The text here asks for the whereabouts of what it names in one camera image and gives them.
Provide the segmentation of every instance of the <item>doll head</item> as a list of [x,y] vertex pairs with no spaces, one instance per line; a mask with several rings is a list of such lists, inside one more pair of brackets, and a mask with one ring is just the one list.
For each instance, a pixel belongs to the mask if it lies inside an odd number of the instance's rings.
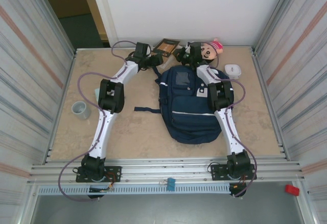
[[214,39],[213,42],[210,42],[210,44],[204,44],[201,47],[201,53],[202,53],[202,59],[207,60],[207,61],[213,61],[216,58],[216,52],[215,49],[217,51],[218,54],[223,52],[223,45],[221,43],[218,42],[218,39]]

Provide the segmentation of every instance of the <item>red clip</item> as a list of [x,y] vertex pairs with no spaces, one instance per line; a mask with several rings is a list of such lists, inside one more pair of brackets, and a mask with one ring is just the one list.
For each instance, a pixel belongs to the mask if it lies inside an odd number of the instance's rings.
[[300,195],[300,189],[297,187],[294,187],[292,185],[286,185],[285,186],[285,192],[294,195],[294,196],[299,196]]

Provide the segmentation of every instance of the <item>blue clip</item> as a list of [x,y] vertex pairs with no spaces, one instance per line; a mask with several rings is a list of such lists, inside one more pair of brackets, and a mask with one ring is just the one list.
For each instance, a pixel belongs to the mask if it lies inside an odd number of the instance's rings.
[[175,191],[175,182],[174,178],[167,179],[167,191]]

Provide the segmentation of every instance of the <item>navy blue backpack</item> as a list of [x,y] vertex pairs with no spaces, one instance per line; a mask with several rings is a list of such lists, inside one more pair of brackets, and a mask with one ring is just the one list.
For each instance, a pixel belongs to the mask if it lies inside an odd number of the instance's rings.
[[[189,66],[174,66],[158,75],[160,110],[135,107],[135,111],[161,113],[172,138],[185,144],[215,140],[221,133],[214,112],[208,107],[207,86]],[[228,79],[222,71],[216,74]],[[234,94],[231,91],[231,102]]]

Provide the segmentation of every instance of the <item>white reflective stripe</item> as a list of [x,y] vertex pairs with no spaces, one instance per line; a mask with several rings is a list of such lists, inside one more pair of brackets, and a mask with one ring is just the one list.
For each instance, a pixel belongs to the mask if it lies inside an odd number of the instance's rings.
[[187,115],[205,115],[205,116],[214,116],[213,113],[184,113],[184,112],[176,112],[176,111],[173,111],[173,113],[176,113],[176,114],[187,114]]

